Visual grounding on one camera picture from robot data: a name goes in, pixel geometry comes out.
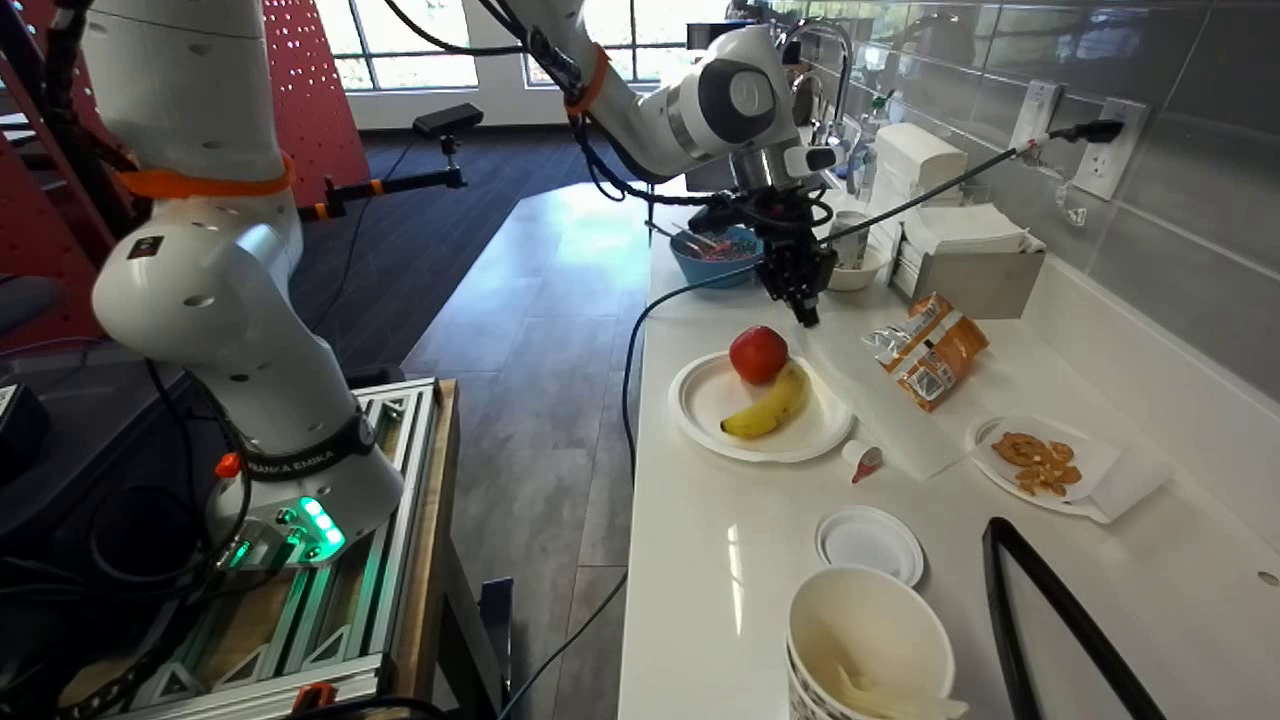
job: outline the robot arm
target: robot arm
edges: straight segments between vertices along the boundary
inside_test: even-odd
[[[745,154],[749,187],[794,187],[813,174],[770,28],[722,34],[681,85],[642,98],[592,45],[582,0],[505,0],[505,7],[560,85],[571,118],[601,125],[642,181],[672,181],[725,147]]]
[[[753,222],[770,297],[815,323],[836,253],[813,237],[813,160],[794,118],[794,93],[770,28],[715,34],[710,57],[672,87],[642,98],[592,45],[582,0],[505,0],[505,24],[566,87],[567,117],[592,118],[644,181],[669,181],[714,152],[733,152],[745,197],[722,198],[693,227]]]
[[[826,285],[813,170],[764,28],[722,34],[681,85],[642,98],[589,38],[582,0],[509,0],[505,21],[566,87],[571,118],[606,128],[638,174],[669,181],[733,147],[764,217],[761,280],[813,316]],[[98,109],[151,197],[151,217],[99,267],[94,306],[125,347],[214,386],[258,478],[249,519],[327,560],[388,519],[399,475],[372,446],[337,356],[289,302],[301,221],[274,131],[262,7],[98,0],[85,28]]]
[[[85,28],[99,118],[139,163],[125,183],[151,197],[98,274],[98,318],[221,401],[253,478],[246,519],[333,560],[392,517],[399,475],[333,347],[289,302],[306,232],[262,4],[98,0]],[[249,478],[221,491],[217,517],[239,513]]]

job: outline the apple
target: apple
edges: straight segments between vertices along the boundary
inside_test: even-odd
[[[745,327],[727,342],[727,364],[745,382],[774,382],[787,359],[787,340],[770,323]]]

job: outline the white bowl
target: white bowl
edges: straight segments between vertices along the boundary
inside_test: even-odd
[[[956,684],[956,653],[910,585],[875,569],[826,569],[794,601],[787,672],[794,716],[860,720],[863,711],[840,699],[840,672],[887,697],[943,699]]]

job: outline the white box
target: white box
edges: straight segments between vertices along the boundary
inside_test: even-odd
[[[915,128],[915,125],[887,125],[875,131],[875,181],[873,181],[873,217],[915,198],[961,174],[970,154],[948,138]],[[933,197],[924,206],[961,202],[961,187]],[[887,262],[900,241],[905,217],[883,221],[873,227],[873,262]]]
[[[915,206],[905,221],[893,287],[910,298],[948,297],[975,318],[1022,316],[1044,262],[1044,245],[992,202]]]

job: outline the gray floor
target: gray floor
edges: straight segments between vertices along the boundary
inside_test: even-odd
[[[441,152],[372,137],[368,163],[428,170]],[[311,222],[294,297],[348,370],[399,359],[404,374],[462,380],[457,549],[474,585],[518,580],[518,676],[528,676],[623,577],[620,364],[644,298],[644,232],[642,206],[616,227],[567,131],[476,131],[462,163],[462,191],[385,197]],[[537,681],[526,720],[616,716],[620,616],[613,605]]]
[[[445,168],[441,147],[407,131],[365,147],[377,174]],[[457,163],[469,187],[353,198],[348,217],[307,222],[294,302],[348,370],[399,364],[526,197],[589,181],[566,128],[466,131]]]
[[[474,585],[518,580],[528,676],[623,577],[623,340],[644,302],[644,206],[592,183],[526,198],[407,353],[407,374],[462,380],[457,543]],[[616,601],[528,697],[528,720],[609,720]]]

